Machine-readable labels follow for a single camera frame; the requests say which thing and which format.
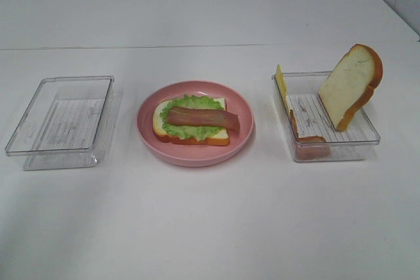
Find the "left clear plastic tray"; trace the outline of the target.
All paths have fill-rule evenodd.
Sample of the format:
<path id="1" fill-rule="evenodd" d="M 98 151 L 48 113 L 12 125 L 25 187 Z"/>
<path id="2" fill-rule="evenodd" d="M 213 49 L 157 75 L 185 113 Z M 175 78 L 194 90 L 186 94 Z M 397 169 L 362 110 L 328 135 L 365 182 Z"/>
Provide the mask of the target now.
<path id="1" fill-rule="evenodd" d="M 118 101 L 114 77 L 43 79 L 5 147 L 24 170 L 94 167 L 106 156 Z"/>

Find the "tray bacon strip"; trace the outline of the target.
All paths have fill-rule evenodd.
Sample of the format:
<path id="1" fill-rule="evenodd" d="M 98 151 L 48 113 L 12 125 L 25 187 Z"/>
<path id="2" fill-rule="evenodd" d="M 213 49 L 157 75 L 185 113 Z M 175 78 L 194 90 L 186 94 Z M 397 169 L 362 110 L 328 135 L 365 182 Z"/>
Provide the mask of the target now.
<path id="1" fill-rule="evenodd" d="M 172 125 L 193 127 L 222 127 L 240 130 L 239 117 L 226 110 L 190 109 L 173 106 L 167 114 L 166 122 Z"/>
<path id="2" fill-rule="evenodd" d="M 329 146 L 326 145 L 326 139 L 323 136 L 305 136 L 300 137 L 294 111 L 289 111 L 293 134 L 295 135 L 295 157 L 300 161 L 321 159 L 331 154 Z"/>

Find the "round-top bread slice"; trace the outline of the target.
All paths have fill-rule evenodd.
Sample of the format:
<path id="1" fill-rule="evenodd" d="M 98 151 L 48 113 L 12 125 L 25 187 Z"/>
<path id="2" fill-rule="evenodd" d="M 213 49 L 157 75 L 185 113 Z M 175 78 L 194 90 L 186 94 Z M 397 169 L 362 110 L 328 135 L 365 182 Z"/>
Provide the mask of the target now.
<path id="1" fill-rule="evenodd" d="M 356 112 L 373 96 L 382 77 L 382 61 L 366 45 L 355 44 L 341 58 L 318 91 L 335 130 L 347 130 Z"/>

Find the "yellow cheese slice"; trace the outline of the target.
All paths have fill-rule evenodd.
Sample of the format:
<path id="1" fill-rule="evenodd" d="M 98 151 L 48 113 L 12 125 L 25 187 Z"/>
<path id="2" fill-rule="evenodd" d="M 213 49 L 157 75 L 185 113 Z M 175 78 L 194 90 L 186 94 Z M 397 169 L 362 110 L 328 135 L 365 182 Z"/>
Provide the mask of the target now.
<path id="1" fill-rule="evenodd" d="M 288 117 L 290 117 L 290 109 L 289 109 L 289 105 L 288 105 L 287 99 L 286 99 L 287 85 L 286 85 L 286 82 L 285 82 L 285 79 L 284 79 L 284 74 L 282 72 L 282 68 L 279 64 L 277 65 L 277 68 L 276 68 L 275 79 L 276 79 L 276 82 L 277 82 L 278 90 L 280 92 L 280 96 L 281 96 L 282 101 L 283 101 L 283 105 L 284 105 L 285 110 L 286 110 L 286 114 L 287 114 Z"/>

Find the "right clear plastic tray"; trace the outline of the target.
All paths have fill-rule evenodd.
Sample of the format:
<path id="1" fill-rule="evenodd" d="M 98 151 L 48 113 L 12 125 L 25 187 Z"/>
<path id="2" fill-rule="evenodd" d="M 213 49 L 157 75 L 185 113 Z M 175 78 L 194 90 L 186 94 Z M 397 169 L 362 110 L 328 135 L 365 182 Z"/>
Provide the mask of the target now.
<path id="1" fill-rule="evenodd" d="M 358 110 L 345 131 L 334 129 L 324 105 L 318 96 L 318 90 L 327 79 L 329 72 L 284 73 L 287 85 L 287 103 L 294 111 L 300 137 L 323 136 L 331 154 L 321 159 L 300 161 L 295 157 L 295 135 L 290 117 L 278 90 L 275 74 L 272 76 L 274 101 L 285 132 L 291 157 L 296 162 L 318 161 L 357 161 L 367 159 L 374 153 L 374 147 L 381 137 L 363 109 Z"/>

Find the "clear plastic tray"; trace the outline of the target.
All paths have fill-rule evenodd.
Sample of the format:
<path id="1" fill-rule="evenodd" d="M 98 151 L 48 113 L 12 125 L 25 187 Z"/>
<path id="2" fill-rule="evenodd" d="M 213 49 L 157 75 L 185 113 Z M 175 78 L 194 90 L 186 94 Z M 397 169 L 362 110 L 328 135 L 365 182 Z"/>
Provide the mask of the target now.
<path id="1" fill-rule="evenodd" d="M 284 73 L 287 85 L 287 103 L 294 111 L 300 137 L 323 136 L 331 154 L 321 159 L 300 161 L 295 157 L 295 135 L 290 117 L 278 90 L 275 74 L 272 76 L 274 101 L 285 132 L 291 157 L 296 162 L 318 161 L 357 161 L 367 159 L 374 153 L 374 147 L 381 137 L 363 109 L 358 110 L 345 131 L 334 129 L 324 105 L 318 96 L 318 90 L 327 79 L 329 72 Z"/>
<path id="2" fill-rule="evenodd" d="M 5 147 L 24 170 L 94 167 L 106 156 L 118 101 L 114 77 L 43 79 Z"/>

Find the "pink round plate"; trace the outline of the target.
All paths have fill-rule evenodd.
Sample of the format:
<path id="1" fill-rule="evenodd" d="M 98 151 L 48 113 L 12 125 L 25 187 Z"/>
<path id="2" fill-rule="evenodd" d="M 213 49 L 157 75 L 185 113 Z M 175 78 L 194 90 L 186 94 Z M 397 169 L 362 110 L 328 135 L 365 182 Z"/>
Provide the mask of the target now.
<path id="1" fill-rule="evenodd" d="M 227 110 L 237 114 L 240 122 L 240 131 L 229 133 L 228 145 L 172 144 L 157 138 L 152 130 L 152 116 L 156 106 L 164 100 L 180 98 L 185 94 L 225 98 Z M 136 123 L 140 139 L 156 157 L 185 167 L 204 167 L 231 158 L 245 147 L 255 126 L 253 112 L 246 99 L 230 87 L 210 81 L 182 81 L 155 91 L 140 106 Z"/>

